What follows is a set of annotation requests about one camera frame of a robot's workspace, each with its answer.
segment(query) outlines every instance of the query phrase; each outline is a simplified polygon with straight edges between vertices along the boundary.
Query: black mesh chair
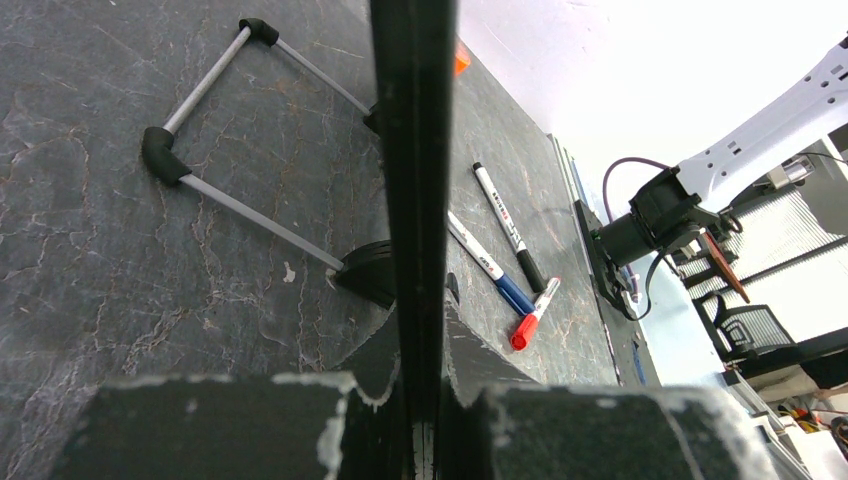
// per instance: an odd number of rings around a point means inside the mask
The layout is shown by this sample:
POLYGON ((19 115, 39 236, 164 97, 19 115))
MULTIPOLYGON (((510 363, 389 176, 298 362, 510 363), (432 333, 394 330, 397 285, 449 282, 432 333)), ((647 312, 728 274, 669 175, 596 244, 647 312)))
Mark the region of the black mesh chair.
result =
POLYGON ((727 308, 721 295, 708 295, 694 304, 719 358, 726 363, 750 360, 779 348, 795 346, 768 305, 727 308), (718 302, 715 319, 711 319, 704 308, 704 303, 713 297, 718 302))

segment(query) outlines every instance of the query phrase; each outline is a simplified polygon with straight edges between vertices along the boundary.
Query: red marker cap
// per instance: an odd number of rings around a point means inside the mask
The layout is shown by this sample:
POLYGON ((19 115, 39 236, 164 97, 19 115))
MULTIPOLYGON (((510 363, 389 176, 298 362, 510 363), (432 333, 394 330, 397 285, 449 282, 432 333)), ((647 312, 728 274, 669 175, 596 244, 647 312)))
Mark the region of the red marker cap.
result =
POLYGON ((524 350, 533 338, 533 334, 536 333, 536 327, 538 326, 539 320, 536 318, 536 315, 531 313, 524 317, 521 325, 518 326, 518 330, 516 330, 515 333, 512 334, 512 338, 509 339, 509 343, 512 344, 512 348, 518 351, 524 350))

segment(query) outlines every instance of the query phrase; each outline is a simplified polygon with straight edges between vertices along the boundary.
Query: blue marker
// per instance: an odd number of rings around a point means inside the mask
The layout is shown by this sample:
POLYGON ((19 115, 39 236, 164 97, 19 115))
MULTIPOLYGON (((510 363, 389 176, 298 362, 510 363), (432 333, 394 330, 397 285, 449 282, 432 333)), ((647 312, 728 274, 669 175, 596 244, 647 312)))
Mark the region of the blue marker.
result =
POLYGON ((498 287, 498 292, 509 303, 509 305, 518 312, 522 317, 533 313, 536 307, 533 302, 527 298, 527 295, 521 291, 521 288, 512 281, 509 276, 504 273, 503 269, 495 263, 495 260, 483 249, 480 242, 472 236, 468 230, 462 226, 459 219, 451 212, 448 212, 448 229, 456 238, 460 245, 474 257, 480 267, 486 271, 486 274, 495 282, 498 287))

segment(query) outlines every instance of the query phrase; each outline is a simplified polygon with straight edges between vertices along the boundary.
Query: wire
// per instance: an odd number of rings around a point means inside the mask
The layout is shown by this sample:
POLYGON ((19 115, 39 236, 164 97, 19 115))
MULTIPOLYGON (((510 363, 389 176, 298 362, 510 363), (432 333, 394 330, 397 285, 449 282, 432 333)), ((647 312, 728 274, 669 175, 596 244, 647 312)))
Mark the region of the wire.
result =
MULTIPOLYGON (((609 219, 610 223, 612 223, 613 218, 612 218, 612 210, 610 209, 610 206, 609 206, 609 197, 607 195, 607 184, 609 183, 609 177, 610 177, 610 174, 612 173, 612 171, 616 167, 618 167, 619 165, 624 164, 624 163, 641 163, 641 164, 644 164, 644 165, 650 165, 652 167, 657 167, 659 169, 669 168, 669 166, 664 164, 664 163, 660 163, 660 162, 657 162, 657 161, 654 161, 654 160, 648 160, 647 158, 641 158, 641 157, 625 157, 625 158, 621 158, 619 160, 612 162, 612 165, 610 165, 609 168, 607 168, 606 173, 604 173, 604 183, 603 183, 603 187, 602 187, 602 193, 603 193, 603 196, 604 196, 604 210, 606 210, 606 212, 607 212, 607 218, 609 219)), ((636 298, 639 298, 638 297, 638 295, 639 295, 639 281, 634 278, 633 269, 630 268, 630 265, 625 265, 624 269, 627 271, 628 280, 632 279, 633 292, 630 295, 630 298, 634 299, 634 301, 635 301, 636 298)), ((645 290, 647 290, 647 289, 648 289, 648 284, 646 282, 645 283, 645 290)), ((648 309, 650 310, 650 308, 651 307, 650 307, 650 298, 649 298, 648 299, 648 309)))
POLYGON ((848 412, 842 412, 839 410, 822 410, 820 408, 811 408, 811 412, 824 412, 824 413, 835 413, 837 415, 848 415, 848 412))
POLYGON ((844 159, 842 159, 842 158, 836 158, 836 157, 834 157, 833 155, 828 155, 827 153, 819 153, 819 152, 801 152, 801 153, 797 154, 797 156, 800 156, 800 155, 818 155, 818 156, 820 156, 820 157, 829 158, 829 159, 831 159, 831 160, 835 160, 835 161, 837 161, 837 162, 844 163, 845 165, 848 165, 848 161, 846 161, 846 160, 844 160, 844 159))
POLYGON ((732 212, 727 212, 725 216, 730 221, 730 231, 735 233, 742 233, 745 231, 745 227, 742 226, 742 222, 739 221, 739 217, 734 215, 732 212))
POLYGON ((818 426, 818 422, 816 422, 815 424, 810 423, 810 422, 808 422, 808 421, 806 421, 806 420, 796 420, 796 422, 797 422, 797 423, 798 423, 798 425, 800 425, 801 427, 806 427, 806 428, 804 428, 804 431, 805 431, 806 433, 818 432, 818 431, 820 430, 820 428, 819 428, 819 426, 818 426))
POLYGON ((680 268, 678 268, 677 265, 675 265, 671 260, 669 260, 668 255, 663 257, 663 261, 665 262, 666 265, 668 265, 668 269, 671 270, 672 273, 677 275, 677 278, 681 278, 680 277, 680 275, 681 275, 680 274, 680 268))
POLYGON ((648 267, 648 276, 645 277, 645 298, 648 299, 648 307, 645 309, 645 313, 634 318, 632 315, 630 315, 629 312, 627 312, 627 311, 622 312, 622 313, 624 313, 624 316, 627 317, 628 320, 638 322, 639 320, 642 320, 643 318, 647 317, 649 313, 651 313, 651 305, 652 305, 652 303, 651 303, 651 279, 654 278, 654 272, 657 270, 657 267, 659 266, 660 262, 662 261, 663 258, 665 258, 665 256, 667 254, 668 254, 668 248, 667 247, 660 250, 660 253, 657 254, 657 258, 655 258, 654 261, 651 262, 651 266, 648 267))

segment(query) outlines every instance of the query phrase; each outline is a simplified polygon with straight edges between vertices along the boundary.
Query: marker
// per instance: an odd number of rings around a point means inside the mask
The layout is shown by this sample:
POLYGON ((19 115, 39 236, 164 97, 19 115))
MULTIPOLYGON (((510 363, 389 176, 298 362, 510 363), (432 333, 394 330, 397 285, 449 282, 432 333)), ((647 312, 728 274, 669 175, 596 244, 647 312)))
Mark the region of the marker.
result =
POLYGON ((512 216, 510 216, 506 209, 506 205, 503 203, 503 198, 501 198, 498 194, 497 189, 495 189, 495 184, 492 183, 492 179, 489 177, 489 173, 486 172, 486 169, 480 164, 480 162, 476 162, 474 164, 474 175, 477 176, 477 180, 480 182, 480 187, 483 188, 483 192, 486 193, 486 198, 489 200, 489 204, 492 205, 492 208, 495 210, 495 215, 498 217, 498 223, 501 224, 501 228, 506 234, 506 237, 509 239, 510 245, 512 245, 512 251, 515 252, 515 256, 518 258, 521 270, 524 272, 524 276, 527 277, 527 281, 530 282, 530 288, 532 288, 535 293, 544 291, 545 279, 539 272, 539 267, 536 266, 536 262, 533 261, 533 257, 530 256, 530 252, 527 250, 527 245, 524 244, 524 240, 522 240, 521 235, 518 234, 518 230, 515 228, 515 222, 512 221, 512 216))
POLYGON ((530 343, 530 340, 533 338, 533 334, 536 333, 536 327, 539 326, 539 320, 542 319, 542 315, 545 314, 545 310, 547 310, 548 305, 551 304, 551 298, 559 288, 559 284, 559 277, 554 277, 548 281, 548 287, 541 295, 539 295, 539 298, 536 299, 536 311, 524 317, 521 325, 518 326, 518 330, 516 330, 515 333, 512 334, 512 338, 509 339, 509 343, 512 344, 512 348, 521 351, 524 350, 530 343))
POLYGON ((483 249, 477 239, 462 226, 459 219, 451 212, 448 212, 448 229, 459 244, 474 257, 477 264, 486 271, 486 274, 489 275, 492 281, 495 282, 495 286, 498 287, 498 292, 519 315, 527 315, 536 309, 533 303, 530 302, 530 299, 527 298, 527 295, 521 291, 521 288, 504 273, 503 269, 495 263, 492 256, 483 249))

